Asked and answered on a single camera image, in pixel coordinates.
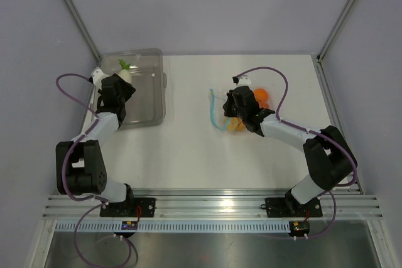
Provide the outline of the white fake radish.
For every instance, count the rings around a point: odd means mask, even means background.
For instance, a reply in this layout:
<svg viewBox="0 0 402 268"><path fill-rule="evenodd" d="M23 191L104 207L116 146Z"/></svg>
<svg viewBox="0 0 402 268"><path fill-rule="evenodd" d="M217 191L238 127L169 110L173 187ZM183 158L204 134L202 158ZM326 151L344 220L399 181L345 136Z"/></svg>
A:
<svg viewBox="0 0 402 268"><path fill-rule="evenodd" d="M130 73L130 64L126 63L123 59L119 59L119 65L121 70L118 75L127 83L131 83L131 73Z"/></svg>

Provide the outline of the zip top bag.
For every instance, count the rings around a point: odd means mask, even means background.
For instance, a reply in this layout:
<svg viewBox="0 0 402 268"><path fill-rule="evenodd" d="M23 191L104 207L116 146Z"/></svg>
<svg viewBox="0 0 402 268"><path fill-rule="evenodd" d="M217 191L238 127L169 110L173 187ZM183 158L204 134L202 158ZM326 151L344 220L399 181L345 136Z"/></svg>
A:
<svg viewBox="0 0 402 268"><path fill-rule="evenodd" d="M262 136L261 123L275 111L263 88L236 87L226 93L210 89L210 121L220 131L249 131Z"/></svg>

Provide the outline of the clear plastic container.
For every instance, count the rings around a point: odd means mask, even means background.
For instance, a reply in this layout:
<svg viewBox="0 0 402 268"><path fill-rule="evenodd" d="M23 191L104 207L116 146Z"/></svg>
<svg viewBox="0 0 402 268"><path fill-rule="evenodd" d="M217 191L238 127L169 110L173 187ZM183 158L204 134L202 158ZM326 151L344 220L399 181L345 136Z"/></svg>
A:
<svg viewBox="0 0 402 268"><path fill-rule="evenodd" d="M121 71L120 60L129 65L135 93L126 102L123 127L139 128L158 126L166 113L165 89L167 77L163 70L163 53L147 48L109 53L100 58L100 69L108 74Z"/></svg>

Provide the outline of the golden fake pastry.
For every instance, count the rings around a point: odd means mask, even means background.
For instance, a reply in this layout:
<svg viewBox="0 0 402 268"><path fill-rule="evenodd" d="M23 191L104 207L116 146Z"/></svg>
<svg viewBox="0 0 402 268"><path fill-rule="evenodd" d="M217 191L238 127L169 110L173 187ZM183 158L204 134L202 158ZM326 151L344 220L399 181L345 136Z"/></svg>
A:
<svg viewBox="0 0 402 268"><path fill-rule="evenodd" d="M244 125L243 121L238 117L225 117L222 130L242 132L246 130L246 126Z"/></svg>

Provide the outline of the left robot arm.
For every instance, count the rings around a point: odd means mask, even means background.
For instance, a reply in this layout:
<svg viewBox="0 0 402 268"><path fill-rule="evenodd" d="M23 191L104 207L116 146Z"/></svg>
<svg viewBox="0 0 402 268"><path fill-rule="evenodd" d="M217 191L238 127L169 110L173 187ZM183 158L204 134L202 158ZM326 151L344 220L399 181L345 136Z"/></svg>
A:
<svg viewBox="0 0 402 268"><path fill-rule="evenodd" d="M101 146L122 126L126 102L136 89L118 74L107 75L96 68L87 79L99 93L93 110L61 88L60 80L68 76L56 79L57 88L87 109L94 120L72 140L56 145L57 190L73 201L99 200L103 209L113 206L121 216L130 216L136 208L133 190L128 184L107 179Z"/></svg>

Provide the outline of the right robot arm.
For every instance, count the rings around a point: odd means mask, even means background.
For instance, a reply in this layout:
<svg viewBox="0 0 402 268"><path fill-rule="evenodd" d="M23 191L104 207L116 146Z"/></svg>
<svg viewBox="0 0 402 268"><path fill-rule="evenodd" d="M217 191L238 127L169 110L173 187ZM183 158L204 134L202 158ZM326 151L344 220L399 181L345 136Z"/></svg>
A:
<svg viewBox="0 0 402 268"><path fill-rule="evenodd" d="M226 95L225 117L237 117L249 132L276 139L304 154L308 174L280 199L277 211L300 215L317 196L331 191L351 173L357 175L357 161L338 128L314 131L281 120L275 111L259 106L248 86L236 87Z"/></svg>

